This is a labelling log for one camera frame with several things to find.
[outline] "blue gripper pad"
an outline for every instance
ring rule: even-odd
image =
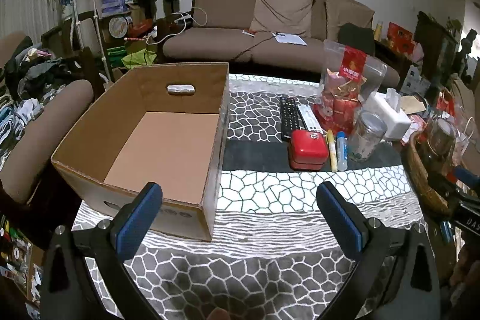
[[[132,203],[125,205],[113,219],[110,241],[117,258],[132,259],[162,205],[162,188],[148,182]]]
[[[318,186],[317,205],[345,256],[359,260],[368,241],[363,214],[355,205],[346,202],[330,182]]]
[[[480,177],[476,176],[466,168],[462,166],[457,166],[453,169],[453,175],[463,183],[465,183],[469,188],[473,189],[478,194],[478,188],[480,187]]]

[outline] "bottle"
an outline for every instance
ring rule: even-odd
[[[380,38],[382,36],[382,28],[383,28],[383,22],[382,21],[378,21],[377,22],[377,27],[375,28],[375,33],[373,34],[373,39],[375,41],[380,41]]]
[[[345,133],[337,133],[337,167],[339,171],[345,171],[348,168],[347,163],[347,141],[345,140]]]
[[[327,144],[330,151],[330,164],[332,166],[332,172],[337,172],[337,152],[335,151],[335,138],[331,129],[327,131]]]

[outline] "metal bolt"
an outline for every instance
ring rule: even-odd
[[[420,224],[418,224],[418,223],[415,223],[415,224],[413,225],[413,229],[415,229],[419,234],[425,232],[425,227],[422,226],[422,225],[420,225]]]
[[[107,229],[110,226],[110,220],[104,219],[97,224],[100,229]]]
[[[55,233],[57,235],[63,235],[65,232],[65,226],[58,226],[57,228],[55,228]]]
[[[368,219],[368,224],[369,226],[371,226],[372,228],[378,228],[379,226],[382,225],[382,223],[380,222],[379,219],[375,218],[375,217],[371,217]]]

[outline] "cabinet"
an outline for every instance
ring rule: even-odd
[[[446,28],[423,12],[418,13],[413,40],[423,48],[422,75],[430,82],[445,84],[450,77],[458,42]]]

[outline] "box handle hole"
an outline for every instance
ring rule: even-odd
[[[104,201],[103,203],[107,205],[109,208],[115,209],[116,211],[120,210],[120,207],[118,205],[112,204],[111,202]]]
[[[194,95],[195,87],[191,84],[171,84],[166,87],[170,95]]]

